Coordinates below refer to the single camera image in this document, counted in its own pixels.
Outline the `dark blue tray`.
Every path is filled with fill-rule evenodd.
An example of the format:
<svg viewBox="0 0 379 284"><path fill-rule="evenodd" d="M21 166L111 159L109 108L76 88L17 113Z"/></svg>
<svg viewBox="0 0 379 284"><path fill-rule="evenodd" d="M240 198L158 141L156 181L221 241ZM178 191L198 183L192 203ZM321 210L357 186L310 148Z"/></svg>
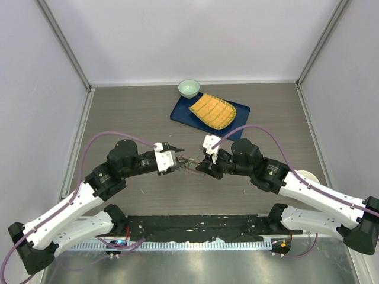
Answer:
<svg viewBox="0 0 379 284"><path fill-rule="evenodd" d="M180 97L170 114L170 119L219 137L224 137L227 133L231 132L235 128L246 125L250 114L250 108L233 101L227 101L236 108L236 117L231 122L231 124L222 130L216 130L207 126L189 109L189 107L195 104L202 96L203 93L199 92L195 97L190 99L184 98L183 96Z"/></svg>

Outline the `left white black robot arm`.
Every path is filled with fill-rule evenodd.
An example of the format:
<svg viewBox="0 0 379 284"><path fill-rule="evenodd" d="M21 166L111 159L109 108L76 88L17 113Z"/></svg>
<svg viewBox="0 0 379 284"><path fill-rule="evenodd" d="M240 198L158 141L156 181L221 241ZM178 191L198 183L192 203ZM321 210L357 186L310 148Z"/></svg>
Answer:
<svg viewBox="0 0 379 284"><path fill-rule="evenodd" d="M181 165L176 148L167 142L155 143L151 151L140 154L133 140L120 140L106 161L96 167L74 192L42 216L26 224L15 222L8 232L29 275L49 266L75 242L99 235L122 235L127 217L116 205L106 206L97 216L76 227L73 222L126 188L126 178L156 172L174 172Z"/></svg>

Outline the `yellow woven bamboo mat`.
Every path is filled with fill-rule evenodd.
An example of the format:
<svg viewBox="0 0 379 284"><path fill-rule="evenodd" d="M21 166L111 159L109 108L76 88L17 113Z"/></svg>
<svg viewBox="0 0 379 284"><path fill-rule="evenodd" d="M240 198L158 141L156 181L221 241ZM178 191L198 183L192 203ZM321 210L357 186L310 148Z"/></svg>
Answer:
<svg viewBox="0 0 379 284"><path fill-rule="evenodd" d="M204 93L188 109L205 125L215 130L228 127L237 114L231 103L208 93Z"/></svg>

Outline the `light green ceramic bowl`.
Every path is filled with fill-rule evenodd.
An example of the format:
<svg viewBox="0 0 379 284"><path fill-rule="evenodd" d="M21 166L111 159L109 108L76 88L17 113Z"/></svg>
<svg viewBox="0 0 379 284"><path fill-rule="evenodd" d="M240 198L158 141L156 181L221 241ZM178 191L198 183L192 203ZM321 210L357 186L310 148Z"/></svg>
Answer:
<svg viewBox="0 0 379 284"><path fill-rule="evenodd" d="M200 84L196 80L183 80L178 85L178 91L184 98L191 99L200 91Z"/></svg>

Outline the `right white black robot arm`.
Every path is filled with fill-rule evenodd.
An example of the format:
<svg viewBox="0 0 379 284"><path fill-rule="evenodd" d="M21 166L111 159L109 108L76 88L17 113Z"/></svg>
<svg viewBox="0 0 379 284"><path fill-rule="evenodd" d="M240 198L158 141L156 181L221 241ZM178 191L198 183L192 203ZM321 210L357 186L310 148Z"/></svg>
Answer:
<svg viewBox="0 0 379 284"><path fill-rule="evenodd" d="M318 184L278 160L264 157L247 138L233 142L231 152L220 147L221 139L207 135L204 160L196 170L220 180L225 174L249 177L265 192L296 199L312 207L302 211L275 205L267 219L270 231L303 230L328 235L350 249L373 255L378 242L378 199L356 198Z"/></svg>

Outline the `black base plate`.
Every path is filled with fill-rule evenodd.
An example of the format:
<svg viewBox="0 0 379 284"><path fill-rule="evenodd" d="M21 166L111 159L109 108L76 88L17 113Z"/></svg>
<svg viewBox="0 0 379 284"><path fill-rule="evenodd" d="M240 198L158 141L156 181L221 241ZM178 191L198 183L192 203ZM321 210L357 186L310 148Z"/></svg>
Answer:
<svg viewBox="0 0 379 284"><path fill-rule="evenodd" d="M116 232L101 237L129 236L131 241L205 243L217 238L227 243L261 241L267 235L302 235L265 215L129 215Z"/></svg>

